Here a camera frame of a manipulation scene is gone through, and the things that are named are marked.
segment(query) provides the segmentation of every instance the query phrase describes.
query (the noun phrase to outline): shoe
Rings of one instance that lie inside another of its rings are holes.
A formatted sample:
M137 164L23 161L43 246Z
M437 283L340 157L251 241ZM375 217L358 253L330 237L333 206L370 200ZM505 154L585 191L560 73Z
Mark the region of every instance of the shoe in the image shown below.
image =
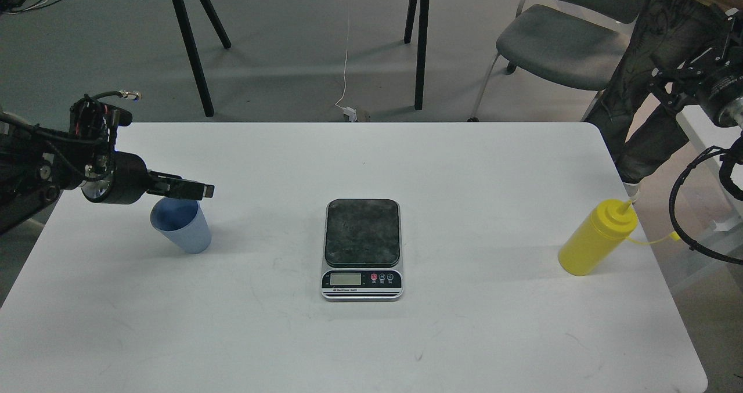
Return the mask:
M640 184L630 184L629 182L623 182L624 184L624 191L627 192L627 195L629 196L629 200L632 201L632 204L637 201L637 199L640 198Z

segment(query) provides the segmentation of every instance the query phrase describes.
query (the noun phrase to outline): jeans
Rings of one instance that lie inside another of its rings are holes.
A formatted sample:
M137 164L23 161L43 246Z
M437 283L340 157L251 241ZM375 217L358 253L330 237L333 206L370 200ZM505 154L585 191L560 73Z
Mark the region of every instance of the jeans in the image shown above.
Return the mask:
M693 0L647 0L621 62L586 121L596 125L622 181L640 182L689 142L676 113L658 106L626 141L650 90L652 71L677 68L721 34L711 9Z

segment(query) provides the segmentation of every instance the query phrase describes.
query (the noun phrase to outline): gray chair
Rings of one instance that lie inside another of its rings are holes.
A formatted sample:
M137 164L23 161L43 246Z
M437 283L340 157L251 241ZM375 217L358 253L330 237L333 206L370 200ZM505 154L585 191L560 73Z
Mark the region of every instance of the gray chair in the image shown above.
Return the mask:
M547 81L597 91L595 102L629 44L629 37L624 34L541 4L522 12L525 1L520 1L515 20L496 41L496 57L485 75L469 121L478 121L477 110L501 55L509 61L506 74L522 67ZM632 23L645 0L558 1L594 10L621 23Z

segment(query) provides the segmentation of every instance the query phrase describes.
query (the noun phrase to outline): yellow squeeze bottle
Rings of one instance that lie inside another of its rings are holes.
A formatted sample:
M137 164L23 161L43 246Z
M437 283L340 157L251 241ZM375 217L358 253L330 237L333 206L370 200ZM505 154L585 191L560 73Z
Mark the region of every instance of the yellow squeeze bottle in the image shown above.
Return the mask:
M560 248L557 258L562 268L574 276L589 274L637 227L631 206L631 201L621 200L599 203Z

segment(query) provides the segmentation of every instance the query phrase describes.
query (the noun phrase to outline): black table leg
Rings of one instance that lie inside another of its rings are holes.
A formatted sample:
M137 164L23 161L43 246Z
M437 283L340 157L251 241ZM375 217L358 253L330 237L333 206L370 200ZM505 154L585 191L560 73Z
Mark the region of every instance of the black table leg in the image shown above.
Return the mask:
M428 9L430 0L420 0L419 49L416 67L416 110L423 108L423 83L425 76L425 42L428 37Z
M204 78L204 69L201 67L199 52L196 49L196 41L193 39L191 23L188 21L188 14L186 14L186 5L183 3L183 0L173 0L173 9L175 9L175 16L178 18L178 26L181 28L183 44L186 45L188 59L191 62L191 70L193 71L194 79L196 79L196 87L199 89L201 105L204 106L204 114L207 117L212 117L214 116L212 97L209 95L207 79Z
M224 46L225 49L230 49L230 47L232 47L232 42L230 42L230 38L228 38L225 28L222 26L222 22L219 20L217 12L214 10L214 6L212 6L212 0L199 1L201 1L201 5L204 7L204 11L207 12L207 16L209 16L209 21L212 22L214 30L217 31L217 36L219 36L220 41L222 41L222 46Z
M410 43L410 37L413 34L413 22L416 20L416 6L417 0L410 0L408 2L408 18L405 20L405 39L403 40L406 44Z

